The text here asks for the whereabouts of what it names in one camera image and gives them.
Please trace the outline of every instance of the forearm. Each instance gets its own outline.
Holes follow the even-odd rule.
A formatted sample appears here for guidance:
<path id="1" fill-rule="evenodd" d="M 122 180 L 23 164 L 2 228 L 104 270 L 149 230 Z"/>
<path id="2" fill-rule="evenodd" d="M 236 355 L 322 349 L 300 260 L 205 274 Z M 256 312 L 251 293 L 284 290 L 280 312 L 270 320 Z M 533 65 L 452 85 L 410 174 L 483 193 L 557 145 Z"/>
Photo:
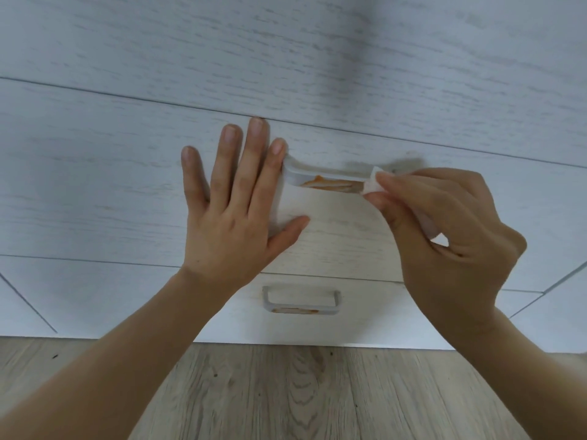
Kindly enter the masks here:
<path id="1" fill-rule="evenodd" d="M 533 440 L 587 438 L 587 383 L 501 312 L 495 331 L 452 341 Z"/>
<path id="2" fill-rule="evenodd" d="M 141 309 L 0 421 L 0 438 L 126 439 L 196 335 L 221 308 L 189 274 L 173 276 Z"/>

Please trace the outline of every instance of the person's right arm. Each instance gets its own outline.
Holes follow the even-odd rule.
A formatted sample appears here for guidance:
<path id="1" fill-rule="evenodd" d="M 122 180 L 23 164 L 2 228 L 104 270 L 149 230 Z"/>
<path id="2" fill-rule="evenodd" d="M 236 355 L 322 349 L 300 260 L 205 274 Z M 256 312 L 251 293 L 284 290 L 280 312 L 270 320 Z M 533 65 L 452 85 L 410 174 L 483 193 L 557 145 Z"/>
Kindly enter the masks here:
<path id="1" fill-rule="evenodd" d="M 587 383 L 528 340 L 495 308 L 525 239 L 500 221 L 478 173 L 430 168 L 366 196 L 389 223 L 407 290 L 444 338 L 483 376 L 533 440 L 587 438 Z M 411 210 L 449 240 L 430 242 Z"/>

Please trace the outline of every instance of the person's left arm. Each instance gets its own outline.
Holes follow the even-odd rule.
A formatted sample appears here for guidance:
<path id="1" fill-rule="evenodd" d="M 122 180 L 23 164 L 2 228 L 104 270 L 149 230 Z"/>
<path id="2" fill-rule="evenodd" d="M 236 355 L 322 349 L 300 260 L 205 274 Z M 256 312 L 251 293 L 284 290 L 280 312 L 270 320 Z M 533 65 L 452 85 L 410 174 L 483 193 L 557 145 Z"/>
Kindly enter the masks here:
<path id="1" fill-rule="evenodd" d="M 242 131 L 224 127 L 209 200 L 200 155 L 192 147 L 183 149 L 188 205 L 183 266 L 149 302 L 6 414 L 0 438 L 128 438 L 202 327 L 308 224 L 303 216 L 269 237 L 269 211 L 286 148 L 276 139 L 265 152 L 268 134 L 264 120 L 251 120 L 235 172 Z"/>

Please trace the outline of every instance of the metal handle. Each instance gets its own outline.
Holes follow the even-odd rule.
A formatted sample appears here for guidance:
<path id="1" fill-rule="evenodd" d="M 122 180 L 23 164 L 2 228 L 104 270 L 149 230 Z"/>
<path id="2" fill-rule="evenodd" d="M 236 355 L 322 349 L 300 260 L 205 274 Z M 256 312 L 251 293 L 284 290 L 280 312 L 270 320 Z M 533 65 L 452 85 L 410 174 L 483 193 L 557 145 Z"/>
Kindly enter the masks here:
<path id="1" fill-rule="evenodd" d="M 334 290 L 333 306 L 306 304 L 281 304 L 269 301 L 269 287 L 263 287 L 263 307 L 272 313 L 297 313 L 302 315 L 336 315 L 341 309 L 341 292 Z"/>

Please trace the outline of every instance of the hand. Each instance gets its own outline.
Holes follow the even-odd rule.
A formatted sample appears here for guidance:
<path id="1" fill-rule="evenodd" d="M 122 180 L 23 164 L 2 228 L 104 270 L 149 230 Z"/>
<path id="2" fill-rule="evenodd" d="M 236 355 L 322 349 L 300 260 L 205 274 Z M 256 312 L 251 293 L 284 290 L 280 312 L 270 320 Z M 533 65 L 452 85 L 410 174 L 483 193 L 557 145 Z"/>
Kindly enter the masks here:
<path id="1" fill-rule="evenodd" d="M 269 212 L 286 143 L 277 138 L 267 151 L 268 138 L 267 122 L 252 118 L 238 162 L 242 130 L 236 125 L 223 128 L 209 200 L 199 153 L 192 147 L 181 152 L 188 207 L 186 257 L 181 270 L 218 294 L 222 304 L 296 242 L 309 223 L 308 217 L 298 217 L 281 233 L 269 237 Z"/>
<path id="2" fill-rule="evenodd" d="M 500 221 L 479 173 L 428 168 L 393 177 L 378 173 L 386 192 L 366 195 L 395 237 L 401 269 L 420 310 L 449 342 L 491 330 L 495 297 L 526 249 L 526 240 Z M 410 209 L 428 215 L 449 240 L 422 233 Z"/>

